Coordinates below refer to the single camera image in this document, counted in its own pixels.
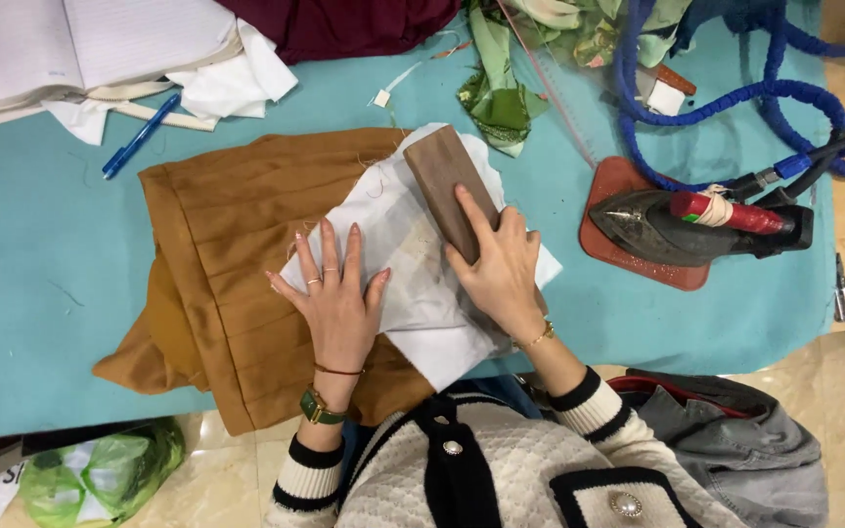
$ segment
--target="pearl button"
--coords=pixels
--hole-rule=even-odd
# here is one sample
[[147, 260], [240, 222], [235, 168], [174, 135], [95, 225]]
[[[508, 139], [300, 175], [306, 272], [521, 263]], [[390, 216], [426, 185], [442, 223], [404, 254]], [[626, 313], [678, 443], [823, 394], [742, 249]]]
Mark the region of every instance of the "pearl button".
[[462, 453], [462, 444], [455, 440], [449, 440], [442, 444], [442, 449], [449, 455], [460, 455]]
[[626, 517], [638, 517], [644, 511], [638, 498], [624, 491], [615, 491], [611, 494], [611, 509]]

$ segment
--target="woman's left hand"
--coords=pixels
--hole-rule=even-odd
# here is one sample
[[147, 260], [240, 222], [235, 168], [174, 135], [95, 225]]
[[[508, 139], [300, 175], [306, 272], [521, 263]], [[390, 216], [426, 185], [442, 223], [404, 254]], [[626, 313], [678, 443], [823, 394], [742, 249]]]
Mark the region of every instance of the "woman's left hand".
[[[276, 291], [308, 321], [315, 362], [331, 370], [359, 372], [380, 329], [380, 304], [390, 269], [375, 274], [367, 284], [367, 291], [361, 291], [358, 224], [352, 224], [347, 233], [343, 270], [338, 269], [332, 223], [323, 218], [320, 226], [321, 270], [314, 262], [308, 240], [296, 232], [296, 251], [308, 294], [289, 286], [278, 273], [267, 271], [266, 275]], [[332, 376], [353, 378], [354, 383], [358, 378]]]

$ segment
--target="striped cuff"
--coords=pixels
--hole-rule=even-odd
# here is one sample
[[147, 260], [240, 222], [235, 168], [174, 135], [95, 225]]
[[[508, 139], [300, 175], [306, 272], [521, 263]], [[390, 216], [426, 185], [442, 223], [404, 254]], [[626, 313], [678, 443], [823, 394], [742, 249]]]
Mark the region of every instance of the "striped cuff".
[[317, 511], [333, 505], [338, 499], [344, 454], [343, 441], [334, 451], [321, 453], [299, 443], [298, 436], [293, 437], [272, 497], [278, 505], [295, 511]]
[[628, 422], [631, 408], [590, 368], [586, 378], [563, 396], [551, 397], [559, 423], [592, 443], [604, 441]]

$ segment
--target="woman's right hand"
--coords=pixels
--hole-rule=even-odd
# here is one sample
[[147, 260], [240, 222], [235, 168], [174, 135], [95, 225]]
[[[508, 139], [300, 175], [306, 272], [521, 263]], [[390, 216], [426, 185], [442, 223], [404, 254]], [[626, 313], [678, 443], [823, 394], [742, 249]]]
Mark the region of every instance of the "woman's right hand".
[[527, 232], [527, 221], [513, 207], [500, 212], [498, 231], [461, 184], [455, 198], [478, 237], [481, 257], [468, 266], [458, 250], [446, 243], [445, 256], [478, 308], [520, 343], [543, 335], [546, 320], [534, 297], [534, 275], [540, 255], [540, 232]]

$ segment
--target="blue pen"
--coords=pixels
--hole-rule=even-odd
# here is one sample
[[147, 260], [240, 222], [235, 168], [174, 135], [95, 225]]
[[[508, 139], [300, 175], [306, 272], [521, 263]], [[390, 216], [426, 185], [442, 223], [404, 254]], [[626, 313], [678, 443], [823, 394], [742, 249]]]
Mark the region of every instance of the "blue pen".
[[112, 155], [110, 161], [103, 165], [103, 179], [110, 179], [115, 176], [116, 173], [119, 172], [119, 169], [123, 168], [123, 165], [125, 165], [126, 162], [129, 162], [130, 158], [133, 154], [135, 154], [135, 151], [139, 150], [143, 143], [146, 143], [149, 136], [155, 132], [155, 129], [157, 129], [159, 125], [161, 125], [161, 121], [165, 119], [165, 116], [178, 106], [180, 102], [181, 93], [176, 93], [172, 97], [168, 98], [168, 101], [162, 104], [161, 108], [158, 109], [158, 112], [156, 112], [155, 115], [152, 115], [152, 118], [148, 120], [146, 126], [142, 127], [139, 133], [135, 134], [133, 140], [122, 149], [116, 150], [116, 153]]

